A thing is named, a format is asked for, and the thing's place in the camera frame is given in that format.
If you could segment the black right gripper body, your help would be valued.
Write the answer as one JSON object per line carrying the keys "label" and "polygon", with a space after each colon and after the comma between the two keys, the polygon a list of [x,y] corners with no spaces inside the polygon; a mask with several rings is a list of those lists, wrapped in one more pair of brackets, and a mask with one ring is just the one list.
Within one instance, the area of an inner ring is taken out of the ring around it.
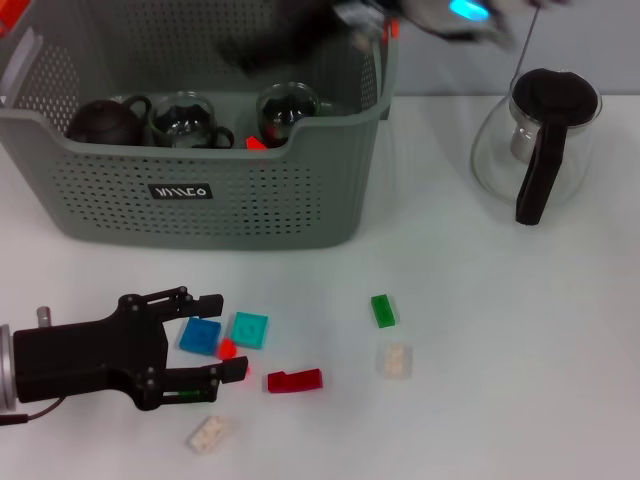
{"label": "black right gripper body", "polygon": [[299,64],[339,38],[368,48],[394,16],[393,1],[280,1],[270,26],[246,39],[220,42],[219,54],[226,64],[255,75]]}

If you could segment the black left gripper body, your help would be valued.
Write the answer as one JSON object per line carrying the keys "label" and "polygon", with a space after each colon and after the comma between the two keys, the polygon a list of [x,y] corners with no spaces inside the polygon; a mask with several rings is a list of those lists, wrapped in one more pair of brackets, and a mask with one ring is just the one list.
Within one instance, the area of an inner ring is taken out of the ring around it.
{"label": "black left gripper body", "polygon": [[18,399],[30,403],[116,390],[142,411],[159,408],[169,306],[167,300],[150,304],[145,297],[125,296],[102,320],[15,332]]}

